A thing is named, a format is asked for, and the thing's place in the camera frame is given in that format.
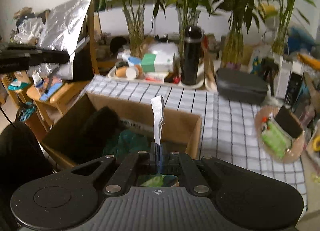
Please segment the green tissue pack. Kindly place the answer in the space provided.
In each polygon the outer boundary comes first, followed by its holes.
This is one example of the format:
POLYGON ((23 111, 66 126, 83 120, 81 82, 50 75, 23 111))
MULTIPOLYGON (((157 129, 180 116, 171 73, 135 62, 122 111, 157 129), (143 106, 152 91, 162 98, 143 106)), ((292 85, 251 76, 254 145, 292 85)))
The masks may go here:
POLYGON ((175 175, 140 175, 137 179, 140 187, 174 187, 178 185, 175 175))

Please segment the teal fluffy cloth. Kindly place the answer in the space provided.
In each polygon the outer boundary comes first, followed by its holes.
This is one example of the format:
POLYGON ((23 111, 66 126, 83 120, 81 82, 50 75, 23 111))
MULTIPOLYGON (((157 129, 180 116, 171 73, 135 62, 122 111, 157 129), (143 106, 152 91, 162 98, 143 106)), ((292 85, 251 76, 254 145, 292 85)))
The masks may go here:
POLYGON ((127 154, 136 151, 149 151, 150 143, 144 135, 127 129, 116 133, 104 146, 103 155, 114 155, 116 158, 124 158, 127 154))

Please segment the black foam sponge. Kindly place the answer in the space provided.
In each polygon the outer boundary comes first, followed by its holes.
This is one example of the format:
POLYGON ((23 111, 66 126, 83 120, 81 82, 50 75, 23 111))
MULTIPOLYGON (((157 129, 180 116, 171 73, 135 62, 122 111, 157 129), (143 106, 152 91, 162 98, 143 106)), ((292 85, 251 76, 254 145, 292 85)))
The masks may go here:
POLYGON ((291 111, 284 106, 280 108, 274 120, 291 138, 297 139, 303 132, 299 122, 293 117, 291 111))

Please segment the checkered tablecloth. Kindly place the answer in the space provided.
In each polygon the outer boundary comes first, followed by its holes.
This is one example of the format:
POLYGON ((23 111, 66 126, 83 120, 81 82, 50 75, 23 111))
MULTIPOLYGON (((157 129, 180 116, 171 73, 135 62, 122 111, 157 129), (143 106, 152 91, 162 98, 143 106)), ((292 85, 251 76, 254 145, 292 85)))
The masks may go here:
POLYGON ((103 76, 95 76, 85 87, 85 92, 146 104, 161 95, 166 108, 201 116, 199 156, 210 155, 286 182, 300 192, 304 201, 307 200, 301 160, 278 163, 259 147, 254 128, 258 106, 229 101, 205 90, 125 83, 103 76))

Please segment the silver foil bag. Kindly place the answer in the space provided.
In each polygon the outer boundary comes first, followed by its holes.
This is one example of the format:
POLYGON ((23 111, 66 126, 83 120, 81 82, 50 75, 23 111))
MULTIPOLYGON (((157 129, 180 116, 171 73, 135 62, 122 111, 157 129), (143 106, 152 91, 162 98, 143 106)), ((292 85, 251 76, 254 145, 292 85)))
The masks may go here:
POLYGON ((41 63, 27 70, 28 76, 37 71, 41 77, 49 76, 54 69, 56 75, 69 81, 89 81, 93 69, 89 51, 75 52, 80 31, 91 0, 70 0, 52 9, 37 41, 37 47, 45 50, 66 51, 66 64, 41 63))

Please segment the wooden stool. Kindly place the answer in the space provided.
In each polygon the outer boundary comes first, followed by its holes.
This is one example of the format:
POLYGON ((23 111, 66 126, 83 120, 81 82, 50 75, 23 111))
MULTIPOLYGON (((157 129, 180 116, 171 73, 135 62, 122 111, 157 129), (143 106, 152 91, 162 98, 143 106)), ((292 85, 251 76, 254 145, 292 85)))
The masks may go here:
POLYGON ((46 128, 49 129, 54 122, 50 119, 47 114, 46 107, 48 105, 57 108, 61 116, 64 116, 68 109, 67 104, 88 85, 89 81, 71 82, 64 83, 63 86, 58 89, 47 101, 40 100, 40 94, 37 89, 32 85, 27 90, 27 96, 31 98, 36 104, 40 115, 44 119, 46 128))

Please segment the pink white flat box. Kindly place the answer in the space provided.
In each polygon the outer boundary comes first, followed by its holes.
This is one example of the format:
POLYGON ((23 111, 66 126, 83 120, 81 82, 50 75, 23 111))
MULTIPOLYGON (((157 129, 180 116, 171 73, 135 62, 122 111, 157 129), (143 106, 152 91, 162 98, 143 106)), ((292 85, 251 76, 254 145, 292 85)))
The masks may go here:
POLYGON ((147 72, 145 73, 145 80, 157 83, 164 83, 168 75, 168 72, 147 72))

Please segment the grey zip case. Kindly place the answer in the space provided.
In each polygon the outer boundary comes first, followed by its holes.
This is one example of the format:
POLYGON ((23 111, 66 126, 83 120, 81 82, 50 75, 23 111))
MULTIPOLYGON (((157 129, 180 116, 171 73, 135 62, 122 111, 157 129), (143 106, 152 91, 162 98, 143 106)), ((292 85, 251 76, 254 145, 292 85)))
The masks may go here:
POLYGON ((246 72, 219 68, 215 75, 219 95, 231 101, 260 105, 268 92, 267 83, 246 72))

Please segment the white round jar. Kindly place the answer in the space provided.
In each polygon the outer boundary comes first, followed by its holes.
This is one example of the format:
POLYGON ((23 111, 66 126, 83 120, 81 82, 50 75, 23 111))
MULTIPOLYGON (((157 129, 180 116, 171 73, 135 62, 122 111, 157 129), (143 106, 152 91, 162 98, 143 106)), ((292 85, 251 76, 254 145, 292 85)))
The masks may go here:
POLYGON ((135 80, 139 76, 139 69, 137 67, 128 67, 125 71, 125 76, 128 80, 135 80))

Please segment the green white tissue box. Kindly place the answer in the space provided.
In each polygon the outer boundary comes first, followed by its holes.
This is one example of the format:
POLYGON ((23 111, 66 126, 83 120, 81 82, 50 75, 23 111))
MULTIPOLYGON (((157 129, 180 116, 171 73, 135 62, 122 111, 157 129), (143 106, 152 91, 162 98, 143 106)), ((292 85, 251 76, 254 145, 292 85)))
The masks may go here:
POLYGON ((145 54, 140 65, 144 72, 173 72, 174 61, 174 55, 145 54))

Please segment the green wipes pack on plate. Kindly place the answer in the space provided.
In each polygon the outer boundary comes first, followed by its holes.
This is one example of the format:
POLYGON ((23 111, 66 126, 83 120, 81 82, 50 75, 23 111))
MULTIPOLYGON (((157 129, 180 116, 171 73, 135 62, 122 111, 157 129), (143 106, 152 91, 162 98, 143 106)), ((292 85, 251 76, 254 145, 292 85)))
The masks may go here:
POLYGON ((261 139, 277 158, 283 158, 292 147, 292 139, 272 120, 262 124, 261 139))

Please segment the beige egg-shaped sponge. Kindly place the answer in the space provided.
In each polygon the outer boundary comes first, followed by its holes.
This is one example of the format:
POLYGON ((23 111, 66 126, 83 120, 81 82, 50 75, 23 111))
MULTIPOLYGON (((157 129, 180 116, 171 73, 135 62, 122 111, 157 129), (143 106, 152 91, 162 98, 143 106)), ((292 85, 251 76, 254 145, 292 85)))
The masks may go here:
POLYGON ((121 67, 121 68, 118 68, 116 69, 116 73, 115 75, 119 78, 126 78, 126 70, 128 69, 129 67, 121 67))

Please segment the glass vase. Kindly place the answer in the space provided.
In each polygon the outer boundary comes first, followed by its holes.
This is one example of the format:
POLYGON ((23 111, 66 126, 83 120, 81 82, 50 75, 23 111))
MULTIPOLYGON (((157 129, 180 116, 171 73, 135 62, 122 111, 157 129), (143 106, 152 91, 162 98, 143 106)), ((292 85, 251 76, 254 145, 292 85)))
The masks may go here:
POLYGON ((243 19, 234 13, 231 16, 231 26, 222 50, 222 67, 240 70, 244 55, 244 40, 242 34, 243 19))
POLYGON ((144 12, 145 8, 140 6, 123 8, 123 13, 129 32, 131 55, 142 57, 142 44, 144 42, 144 12))
POLYGON ((188 9, 187 13, 184 14, 184 10, 182 7, 176 7, 177 15, 178 15, 178 23, 179 23, 179 46, 180 49, 183 46, 184 39, 184 30, 187 25, 197 26, 199 21, 200 10, 188 9))

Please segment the black thermos bottle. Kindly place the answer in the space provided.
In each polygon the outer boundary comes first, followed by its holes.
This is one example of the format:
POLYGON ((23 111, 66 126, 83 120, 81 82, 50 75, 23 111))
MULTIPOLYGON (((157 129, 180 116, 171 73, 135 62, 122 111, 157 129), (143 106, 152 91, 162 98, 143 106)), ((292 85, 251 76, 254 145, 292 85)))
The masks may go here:
POLYGON ((198 26, 186 26, 183 42, 183 62, 181 82, 184 85, 195 85, 203 39, 202 29, 198 26))

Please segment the left glass vase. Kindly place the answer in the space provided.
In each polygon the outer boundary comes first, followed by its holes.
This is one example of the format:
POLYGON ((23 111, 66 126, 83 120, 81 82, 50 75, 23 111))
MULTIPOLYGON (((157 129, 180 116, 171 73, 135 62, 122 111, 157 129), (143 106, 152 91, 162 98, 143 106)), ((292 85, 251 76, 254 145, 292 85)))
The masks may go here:
POLYGON ((140 6, 123 8, 123 13, 129 32, 131 55, 142 57, 142 44, 144 42, 144 12, 145 8, 140 6))

